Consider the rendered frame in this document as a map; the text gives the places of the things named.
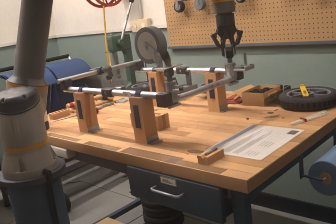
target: paper sheet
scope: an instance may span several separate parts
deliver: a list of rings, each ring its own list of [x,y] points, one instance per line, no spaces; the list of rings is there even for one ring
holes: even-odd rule
[[[225,155],[263,160],[302,132],[304,130],[253,124],[211,148],[223,148]]]

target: white wall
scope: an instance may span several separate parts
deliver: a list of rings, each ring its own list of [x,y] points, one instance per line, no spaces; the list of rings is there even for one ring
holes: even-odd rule
[[[21,0],[0,0],[0,47],[15,45]],[[144,18],[151,18],[153,25],[167,27],[163,0],[142,0]],[[121,32],[128,0],[106,8],[108,32]],[[132,5],[129,20],[139,19],[138,2]],[[130,22],[127,31],[131,30]],[[54,0],[50,24],[50,38],[95,34],[104,32],[103,11],[86,0]]]

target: workbench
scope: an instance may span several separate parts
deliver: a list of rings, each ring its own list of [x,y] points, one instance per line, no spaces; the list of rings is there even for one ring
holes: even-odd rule
[[[75,159],[120,172],[139,170],[149,175],[163,174],[221,189],[219,193],[223,193],[223,204],[226,204],[224,215],[233,211],[235,224],[251,224],[252,198],[333,136],[336,128],[336,108],[331,108],[325,117],[296,125],[294,128],[305,131],[261,161],[224,156],[206,166],[198,164],[198,154],[250,125],[291,128],[290,122],[312,113],[286,111],[277,104],[229,105],[231,109],[225,113],[209,112],[206,94],[182,101],[172,109],[154,108],[155,112],[169,113],[170,127],[159,131],[163,141],[152,146],[135,143],[128,102],[100,111],[98,120],[102,130],[94,134],[79,132],[76,117],[50,121],[49,141],[51,145],[75,151]],[[131,191],[133,177],[130,176]]]

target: pegboard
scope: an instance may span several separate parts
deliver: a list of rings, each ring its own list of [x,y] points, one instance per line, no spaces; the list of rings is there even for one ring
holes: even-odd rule
[[[211,0],[201,11],[193,2],[185,1],[185,11],[177,13],[175,0],[164,0],[170,47],[214,45]],[[241,45],[336,41],[336,0],[246,0],[235,7]]]

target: orange stripe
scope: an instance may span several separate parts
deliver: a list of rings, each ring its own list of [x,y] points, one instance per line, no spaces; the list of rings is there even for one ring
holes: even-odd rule
[[[34,86],[26,86],[26,85],[20,85],[20,84],[14,84],[14,83],[10,83],[8,81],[6,81],[6,85],[11,87],[11,88],[17,88],[17,87],[34,87]],[[34,87],[37,90],[48,90],[49,86],[38,86],[38,87]]]
[[[213,0],[212,3],[222,3],[222,2],[229,2],[229,1],[235,1],[235,0]]]
[[[34,150],[37,148],[42,147],[43,145],[48,143],[48,138],[46,140],[44,140],[43,142],[40,142],[38,144],[34,144],[28,147],[24,147],[24,148],[18,148],[18,149],[6,149],[3,148],[3,151],[6,153],[21,153],[21,152],[25,152],[25,151],[29,151],[29,150]]]

